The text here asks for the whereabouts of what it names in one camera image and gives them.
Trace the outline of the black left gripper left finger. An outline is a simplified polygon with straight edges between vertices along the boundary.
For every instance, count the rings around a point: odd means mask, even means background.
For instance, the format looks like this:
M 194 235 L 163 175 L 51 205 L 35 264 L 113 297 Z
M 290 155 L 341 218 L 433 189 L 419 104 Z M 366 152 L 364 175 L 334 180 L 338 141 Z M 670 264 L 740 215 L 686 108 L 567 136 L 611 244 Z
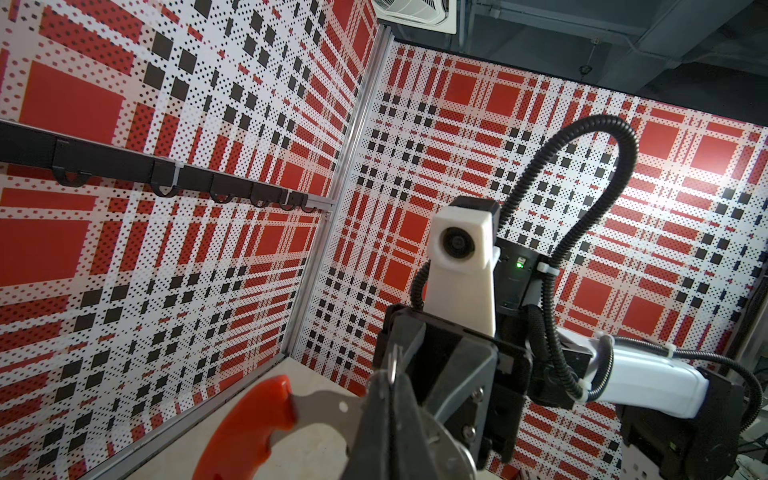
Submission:
M 356 439 L 342 479 L 389 479 L 391 473 L 391 383 L 384 371 L 370 379 Z

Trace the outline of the white ceiling air vent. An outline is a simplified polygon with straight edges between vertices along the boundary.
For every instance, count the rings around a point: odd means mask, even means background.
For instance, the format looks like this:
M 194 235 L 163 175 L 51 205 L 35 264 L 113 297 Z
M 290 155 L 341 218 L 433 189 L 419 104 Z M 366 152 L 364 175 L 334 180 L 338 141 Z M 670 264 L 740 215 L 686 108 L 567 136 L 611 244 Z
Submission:
M 446 34 L 457 33 L 457 6 L 449 0 L 373 0 L 379 20 Z

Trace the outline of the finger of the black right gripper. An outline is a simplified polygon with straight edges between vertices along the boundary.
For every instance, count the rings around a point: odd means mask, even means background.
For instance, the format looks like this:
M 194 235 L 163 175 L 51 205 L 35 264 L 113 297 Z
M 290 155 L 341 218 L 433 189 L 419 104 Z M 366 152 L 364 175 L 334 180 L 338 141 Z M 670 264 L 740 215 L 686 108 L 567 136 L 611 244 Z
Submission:
M 373 375 L 382 372 L 393 354 L 397 371 L 410 378 L 425 378 L 425 357 L 420 353 L 426 340 L 425 315 L 419 311 L 388 311 L 377 337 Z
M 493 343 L 461 339 L 422 402 L 424 410 L 464 449 L 473 471 L 479 467 L 497 360 Z

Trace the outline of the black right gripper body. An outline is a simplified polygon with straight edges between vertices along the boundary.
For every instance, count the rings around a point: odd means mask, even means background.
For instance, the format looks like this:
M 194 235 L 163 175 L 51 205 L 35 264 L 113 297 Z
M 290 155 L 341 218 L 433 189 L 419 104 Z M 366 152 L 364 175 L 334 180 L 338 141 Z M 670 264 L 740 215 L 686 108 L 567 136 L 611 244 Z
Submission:
M 498 360 L 478 468 L 485 465 L 491 453 L 499 454 L 504 461 L 512 458 L 526 401 L 551 408 L 570 409 L 574 405 L 558 384 L 548 358 L 544 319 L 539 307 L 544 276 L 535 269 L 543 257 L 502 238 L 497 239 L 496 244 L 501 256 L 494 271 L 496 332 L 493 337 L 402 304 L 386 311 L 386 314 L 419 311 L 425 315 L 426 340 L 420 353 L 425 357 L 426 377 L 409 377 L 421 408 L 461 339 L 485 340 L 497 347 Z

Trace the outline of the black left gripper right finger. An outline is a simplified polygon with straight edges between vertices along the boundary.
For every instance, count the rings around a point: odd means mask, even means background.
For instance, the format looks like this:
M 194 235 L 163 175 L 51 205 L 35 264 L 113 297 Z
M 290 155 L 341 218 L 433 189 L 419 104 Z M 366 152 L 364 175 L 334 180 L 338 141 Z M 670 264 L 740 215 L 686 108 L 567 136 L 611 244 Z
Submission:
M 407 375 L 397 369 L 389 375 L 391 479 L 439 479 L 430 450 L 421 409 Z

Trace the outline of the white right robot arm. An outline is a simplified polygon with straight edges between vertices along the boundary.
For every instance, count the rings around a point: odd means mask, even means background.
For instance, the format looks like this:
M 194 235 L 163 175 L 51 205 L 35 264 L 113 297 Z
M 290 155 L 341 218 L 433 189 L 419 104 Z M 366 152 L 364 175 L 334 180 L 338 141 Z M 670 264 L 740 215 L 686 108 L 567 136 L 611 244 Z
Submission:
M 476 464 L 491 454 L 513 457 L 527 403 L 575 406 L 547 349 L 541 257 L 506 240 L 499 247 L 494 335 L 396 304 L 386 312 L 373 360 L 382 366 L 397 354 L 416 403 Z M 560 340 L 572 375 L 616 407 L 623 478 L 719 479 L 730 472 L 741 430 L 760 406 L 756 381 L 734 384 L 702 368 L 703 352 L 570 331 Z

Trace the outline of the black hook rail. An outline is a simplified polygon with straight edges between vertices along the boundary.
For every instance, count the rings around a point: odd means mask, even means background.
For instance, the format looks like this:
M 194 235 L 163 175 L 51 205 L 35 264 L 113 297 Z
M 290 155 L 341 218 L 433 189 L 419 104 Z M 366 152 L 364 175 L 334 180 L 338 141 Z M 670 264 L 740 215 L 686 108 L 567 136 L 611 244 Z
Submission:
M 257 208 L 277 205 L 305 213 L 333 208 L 325 197 L 290 190 L 131 150 L 22 125 L 1 122 L 1 161 L 45 169 L 62 186 L 79 188 L 100 177 L 149 186 L 161 198 L 183 191 L 209 196 L 218 204 L 246 199 Z

